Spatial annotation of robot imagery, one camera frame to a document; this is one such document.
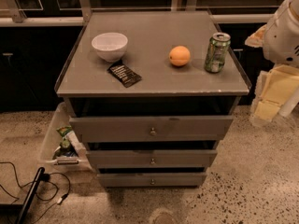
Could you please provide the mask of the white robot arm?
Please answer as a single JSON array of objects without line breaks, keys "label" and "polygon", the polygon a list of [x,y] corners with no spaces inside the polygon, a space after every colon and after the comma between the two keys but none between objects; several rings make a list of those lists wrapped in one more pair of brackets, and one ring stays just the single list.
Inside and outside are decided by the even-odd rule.
[{"label": "white robot arm", "polygon": [[277,115],[288,117],[299,100],[299,0],[284,0],[268,23],[245,44],[262,48],[265,59],[274,64],[257,78],[251,124],[260,127]]}]

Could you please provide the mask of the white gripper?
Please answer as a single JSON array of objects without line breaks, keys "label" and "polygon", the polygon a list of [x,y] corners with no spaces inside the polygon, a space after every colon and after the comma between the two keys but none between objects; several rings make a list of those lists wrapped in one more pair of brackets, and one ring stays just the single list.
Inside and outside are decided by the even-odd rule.
[{"label": "white gripper", "polygon": [[295,107],[291,103],[299,89],[299,69],[285,64],[276,65],[269,72],[262,71],[258,76],[255,98],[250,107],[250,122],[253,126],[262,127],[270,123],[280,113],[285,115],[282,108],[288,107],[292,112]]}]

